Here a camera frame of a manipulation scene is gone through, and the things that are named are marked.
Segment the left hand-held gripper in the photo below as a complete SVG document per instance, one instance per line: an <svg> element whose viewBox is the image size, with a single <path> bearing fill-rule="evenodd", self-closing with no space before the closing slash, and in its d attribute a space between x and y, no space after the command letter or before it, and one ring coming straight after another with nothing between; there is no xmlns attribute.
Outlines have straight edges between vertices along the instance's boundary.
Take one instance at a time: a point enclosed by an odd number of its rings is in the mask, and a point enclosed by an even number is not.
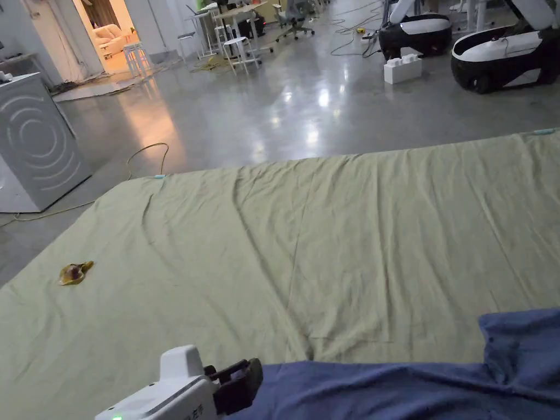
<svg viewBox="0 0 560 420"><path fill-rule="evenodd" d="M223 419L251 407L262 382L258 358L218 371L203 365L196 346L176 347L161 355L158 381L95 419Z"/></svg>

